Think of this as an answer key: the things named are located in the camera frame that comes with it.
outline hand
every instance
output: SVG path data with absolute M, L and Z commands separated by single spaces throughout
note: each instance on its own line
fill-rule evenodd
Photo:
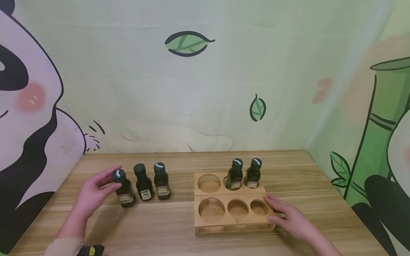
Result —
M 273 209 L 281 211 L 286 216 L 271 216 L 268 218 L 268 221 L 281 226 L 292 236 L 307 242 L 309 237 L 312 237 L 316 233 L 320 233 L 319 230 L 296 207 L 285 203 L 270 193 L 267 193 L 267 197 L 264 199 L 265 202 Z
M 89 219 L 93 213 L 102 205 L 103 201 L 114 191 L 121 187 L 121 183 L 114 183 L 110 186 L 103 186 L 114 182 L 112 173 L 121 168 L 121 165 L 116 165 L 108 168 L 87 181 L 82 185 L 78 193 L 77 200 L 74 203 L 71 213 L 77 217 Z

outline dark green bottle cap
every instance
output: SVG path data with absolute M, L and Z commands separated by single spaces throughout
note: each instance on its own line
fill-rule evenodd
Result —
M 112 179 L 115 183 L 121 183 L 126 179 L 126 175 L 123 169 L 113 171 Z
M 141 173 L 141 172 L 146 172 L 145 170 L 145 165 L 143 163 L 139 163 L 134 166 L 134 172 L 135 174 Z
M 262 160 L 260 160 L 259 158 L 252 159 L 251 167 L 259 170 L 262 167 Z
M 241 171 L 243 165 L 244 165 L 244 163 L 239 158 L 235 158 L 234 160 L 232 160 L 232 168 L 234 170 Z
M 156 163 L 156 164 L 154 165 L 154 172 L 155 172 L 155 174 L 165 173 L 165 164 L 164 164 L 164 163 L 161 163 L 161 162 Z
M 145 169 L 145 165 L 142 163 L 139 163 L 134 166 L 134 173 L 137 177 L 138 180 L 145 180 L 147 179 L 147 171 Z

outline wooden table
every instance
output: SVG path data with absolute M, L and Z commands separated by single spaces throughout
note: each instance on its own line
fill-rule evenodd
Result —
M 233 158 L 244 166 L 263 161 L 267 191 L 300 208 L 344 255 L 387 255 L 309 155 L 298 151 L 88 154 L 77 164 L 10 255 L 42 255 L 70 211 L 82 183 L 101 170 L 122 164 L 135 184 L 132 168 L 164 162 L 172 197 L 130 209 L 111 195 L 90 219 L 87 244 L 103 244 L 105 255 L 313 255 L 309 247 L 277 227 L 273 232 L 194 235 L 194 172 L 228 171 Z

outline green leaf drawing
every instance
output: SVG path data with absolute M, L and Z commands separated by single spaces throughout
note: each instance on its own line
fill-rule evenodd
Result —
M 332 164 L 333 171 L 345 181 L 348 181 L 350 178 L 350 168 L 347 161 L 338 153 L 330 153 L 330 163 Z
M 208 43 L 215 40 L 209 40 L 205 36 L 194 31 L 182 31 L 172 34 L 165 41 L 165 45 L 173 54 L 182 57 L 192 57 L 203 52 Z
M 252 101 L 251 107 L 249 108 L 249 114 L 251 115 L 252 120 L 255 122 L 262 120 L 262 118 L 265 116 L 265 112 L 265 101 L 263 101 L 261 98 L 258 98 L 257 94 L 255 94 L 255 99 Z
M 339 188 L 345 188 L 347 187 L 347 181 L 345 181 L 343 178 L 335 178 L 331 181 L 333 186 L 339 187 Z

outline bamboo tray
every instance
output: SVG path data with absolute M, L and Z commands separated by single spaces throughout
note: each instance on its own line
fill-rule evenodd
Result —
M 194 175 L 195 235 L 272 230 L 268 216 L 275 213 L 265 203 L 265 188 L 238 190 L 225 187 L 227 172 L 197 172 Z

